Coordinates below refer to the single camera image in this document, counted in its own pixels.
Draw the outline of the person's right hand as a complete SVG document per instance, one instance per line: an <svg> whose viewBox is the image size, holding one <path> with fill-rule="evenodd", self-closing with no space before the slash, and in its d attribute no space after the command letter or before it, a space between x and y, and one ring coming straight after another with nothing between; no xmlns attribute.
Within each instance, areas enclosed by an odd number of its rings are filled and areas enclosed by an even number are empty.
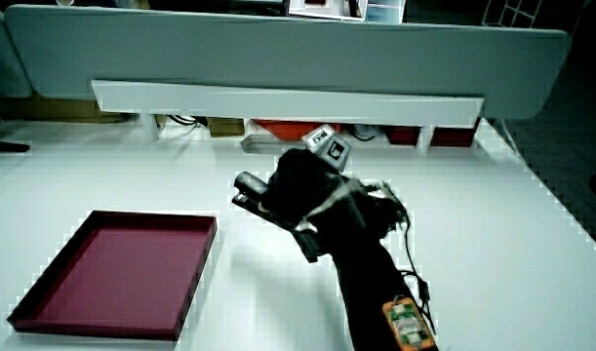
<svg viewBox="0 0 596 351"><path fill-rule="evenodd" d="M389 185L364 183L342 173L350 145L323 125L279 159L261 206L302 231L312 229L329 252L377 244L408 213Z"/></svg>

